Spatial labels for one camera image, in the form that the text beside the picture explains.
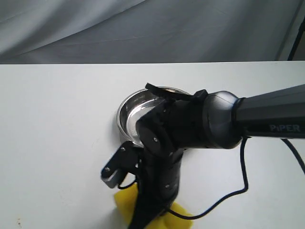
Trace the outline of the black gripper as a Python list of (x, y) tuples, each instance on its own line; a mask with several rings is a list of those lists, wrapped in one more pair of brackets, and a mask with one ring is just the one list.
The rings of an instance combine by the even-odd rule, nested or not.
[(137, 203), (128, 228), (144, 229), (155, 218), (163, 215), (176, 199), (179, 186), (179, 181), (160, 187), (137, 181)]

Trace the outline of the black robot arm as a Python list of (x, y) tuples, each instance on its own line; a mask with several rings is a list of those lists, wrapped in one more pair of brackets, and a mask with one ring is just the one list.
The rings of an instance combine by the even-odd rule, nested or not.
[(228, 91), (193, 95), (176, 94), (146, 85), (163, 102), (136, 122), (144, 150), (140, 156), (138, 190), (131, 229), (143, 229), (157, 216), (170, 212), (179, 191), (180, 164), (185, 149), (240, 146), (244, 187), (227, 197), (248, 190), (244, 148), (253, 136), (280, 138), (300, 167), (304, 161), (291, 139), (305, 136), (305, 87), (294, 86), (249, 98)]

